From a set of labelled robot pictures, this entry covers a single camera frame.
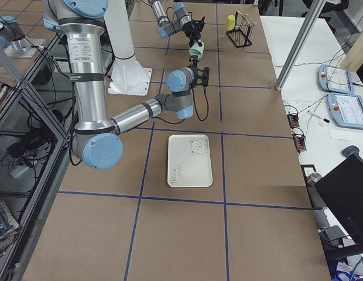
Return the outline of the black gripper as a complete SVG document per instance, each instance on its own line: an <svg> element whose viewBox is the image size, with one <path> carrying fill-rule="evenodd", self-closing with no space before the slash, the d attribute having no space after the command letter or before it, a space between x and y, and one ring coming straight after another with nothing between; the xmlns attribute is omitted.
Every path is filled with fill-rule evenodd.
<svg viewBox="0 0 363 281"><path fill-rule="evenodd" d="M210 75L210 68L205 67L203 70L199 69L198 57L190 57L189 58L189 69L192 71L192 79L190 83L190 88L194 88L197 85L201 85L203 88L208 87L209 75Z"/></svg>
<svg viewBox="0 0 363 281"><path fill-rule="evenodd" d="M201 20L191 20L186 23L186 36L190 39L189 46L192 47L197 40L197 44L202 47L204 46L201 38L201 32L205 25L205 17L203 16Z"/></svg>

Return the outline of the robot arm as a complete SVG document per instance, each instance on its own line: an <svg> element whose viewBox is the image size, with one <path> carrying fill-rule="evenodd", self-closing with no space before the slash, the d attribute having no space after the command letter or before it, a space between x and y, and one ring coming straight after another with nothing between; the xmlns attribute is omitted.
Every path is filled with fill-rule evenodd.
<svg viewBox="0 0 363 281"><path fill-rule="evenodd" d="M161 1L152 0L148 1L148 4L153 10L159 26L158 33L162 39L166 39L183 31L189 39L190 47L192 47L195 43L199 47L203 46L201 33L205 25L204 16L201 20L194 20L188 13L185 4L177 2L173 8L174 20L171 20L163 9Z"/></svg>
<svg viewBox="0 0 363 281"><path fill-rule="evenodd" d="M121 133L163 111L180 119L194 113L193 88L208 84L209 70L197 64L204 50L203 20L193 20L185 5L174 6L169 20L160 1L150 1L158 32L165 39L183 32L189 39L190 64L167 77L169 94L136 105L114 117L107 94L146 95L152 71L137 61L124 1L44 1L44 25L67 38L70 81L76 92L78 117L73 119L71 151L88 167L109 169L123 153Z"/></svg>

